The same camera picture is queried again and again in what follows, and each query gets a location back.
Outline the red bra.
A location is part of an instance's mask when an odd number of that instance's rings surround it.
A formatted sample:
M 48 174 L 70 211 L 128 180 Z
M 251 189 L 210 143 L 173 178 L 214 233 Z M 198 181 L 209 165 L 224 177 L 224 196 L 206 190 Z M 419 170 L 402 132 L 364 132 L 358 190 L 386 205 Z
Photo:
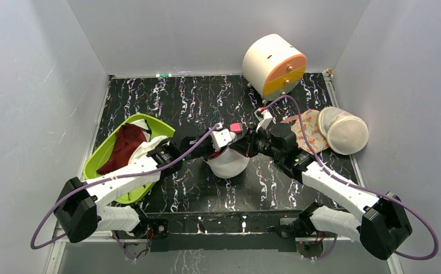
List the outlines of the red bra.
M 218 152 L 214 153 L 213 155 L 211 155 L 209 157 L 209 159 L 215 159 L 215 158 L 219 157 L 222 153 L 223 153 L 223 151 L 218 151 Z

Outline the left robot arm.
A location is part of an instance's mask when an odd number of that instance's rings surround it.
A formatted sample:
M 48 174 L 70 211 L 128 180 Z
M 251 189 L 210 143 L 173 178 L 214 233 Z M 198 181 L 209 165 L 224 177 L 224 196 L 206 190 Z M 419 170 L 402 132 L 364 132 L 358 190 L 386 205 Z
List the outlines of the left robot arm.
M 97 231 L 125 231 L 143 237 L 150 227 L 145 215 L 132 206 L 112 207 L 111 202 L 177 172 L 186 160 L 209 157 L 221 148 L 213 134 L 190 138 L 183 148 L 172 138 L 156 137 L 142 143 L 118 170 L 84 182 L 78 177 L 68 180 L 53 214 L 71 243 L 79 243 Z

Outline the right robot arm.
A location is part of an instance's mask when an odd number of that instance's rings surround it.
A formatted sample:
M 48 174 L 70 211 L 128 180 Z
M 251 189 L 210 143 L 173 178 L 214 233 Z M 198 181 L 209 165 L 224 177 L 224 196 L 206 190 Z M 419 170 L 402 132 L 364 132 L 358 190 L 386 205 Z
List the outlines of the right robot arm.
M 299 148 L 297 140 L 290 126 L 280 123 L 268 130 L 249 128 L 231 148 L 249 158 L 258 154 L 273 158 L 289 178 L 323 193 L 344 208 L 338 211 L 313 203 L 299 214 L 293 231 L 307 236 L 332 232 L 361 243 L 378 259 L 388 259 L 412 234 L 398 196 L 389 192 L 384 198 L 358 190 L 356 184 L 337 181 L 313 155 Z

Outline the white mesh laundry bag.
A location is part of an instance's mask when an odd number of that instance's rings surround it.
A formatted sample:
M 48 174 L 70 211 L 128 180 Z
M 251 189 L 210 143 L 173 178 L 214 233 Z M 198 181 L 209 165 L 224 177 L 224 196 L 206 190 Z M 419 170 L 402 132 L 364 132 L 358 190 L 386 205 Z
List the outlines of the white mesh laundry bag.
M 230 179 L 243 172 L 249 163 L 249 158 L 227 147 L 223 153 L 215 159 L 207 159 L 206 163 L 215 176 L 222 179 Z

